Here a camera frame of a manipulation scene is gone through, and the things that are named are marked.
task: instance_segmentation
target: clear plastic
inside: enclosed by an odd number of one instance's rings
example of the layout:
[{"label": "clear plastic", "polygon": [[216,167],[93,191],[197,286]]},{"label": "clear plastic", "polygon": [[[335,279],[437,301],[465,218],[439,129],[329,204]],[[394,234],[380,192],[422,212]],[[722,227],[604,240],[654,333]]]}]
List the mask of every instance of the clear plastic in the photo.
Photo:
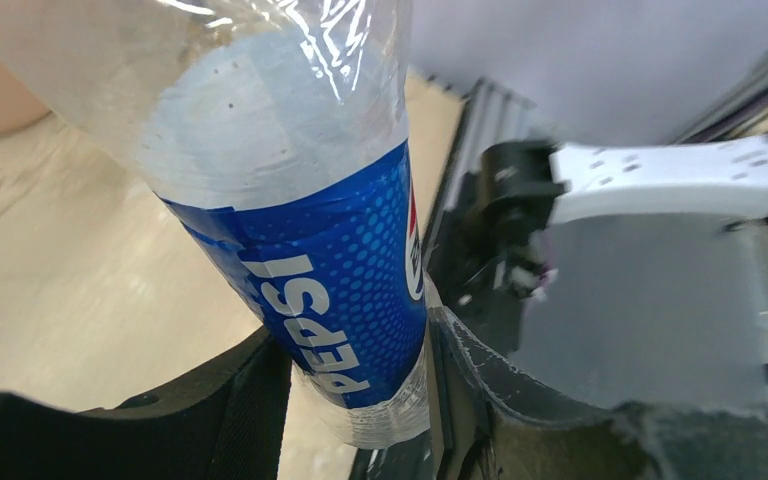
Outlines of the clear plastic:
[{"label": "clear plastic", "polygon": [[[409,0],[0,0],[0,59],[162,198],[258,209],[405,141]],[[342,440],[428,427],[422,355],[389,401],[323,406]]]}]

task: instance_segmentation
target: transparent plastic bottle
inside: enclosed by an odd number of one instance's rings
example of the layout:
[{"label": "transparent plastic bottle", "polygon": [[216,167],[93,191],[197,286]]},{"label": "transparent plastic bottle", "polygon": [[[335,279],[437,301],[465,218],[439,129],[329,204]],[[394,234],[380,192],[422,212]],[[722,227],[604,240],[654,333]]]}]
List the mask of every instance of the transparent plastic bottle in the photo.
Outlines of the transparent plastic bottle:
[{"label": "transparent plastic bottle", "polygon": [[362,448],[428,428],[409,20],[410,0],[0,0],[8,68],[145,179]]}]

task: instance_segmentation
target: bottle bottom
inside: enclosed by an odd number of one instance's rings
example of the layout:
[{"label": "bottle bottom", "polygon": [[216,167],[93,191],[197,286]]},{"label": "bottle bottom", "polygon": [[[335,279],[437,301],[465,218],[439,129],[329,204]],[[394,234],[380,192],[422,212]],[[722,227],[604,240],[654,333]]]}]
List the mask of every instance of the bottle bottom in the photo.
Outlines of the bottle bottom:
[{"label": "bottle bottom", "polygon": [[365,450],[379,450],[410,440],[429,429],[425,348],[393,398],[363,408],[346,409],[320,395],[309,376],[297,369],[307,400],[320,419],[342,442]]}]

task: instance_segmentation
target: bottle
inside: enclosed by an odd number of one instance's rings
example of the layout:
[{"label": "bottle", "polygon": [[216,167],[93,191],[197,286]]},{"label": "bottle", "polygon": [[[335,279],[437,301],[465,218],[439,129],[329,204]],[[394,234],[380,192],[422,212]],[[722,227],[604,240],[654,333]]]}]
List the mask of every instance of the bottle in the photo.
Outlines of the bottle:
[{"label": "bottle", "polygon": [[361,448],[428,428],[409,17],[409,0],[0,0],[2,61],[145,179]]}]

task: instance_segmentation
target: bottle body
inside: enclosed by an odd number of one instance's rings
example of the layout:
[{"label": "bottle body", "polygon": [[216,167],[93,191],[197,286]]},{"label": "bottle body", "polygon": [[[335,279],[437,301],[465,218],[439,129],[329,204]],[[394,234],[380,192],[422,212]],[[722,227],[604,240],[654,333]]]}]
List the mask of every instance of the bottle body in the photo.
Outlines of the bottle body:
[{"label": "bottle body", "polygon": [[341,439],[382,448],[424,431],[408,1],[48,3],[25,15],[43,24],[40,58],[59,60],[10,58],[13,29],[8,66],[142,175]]}]

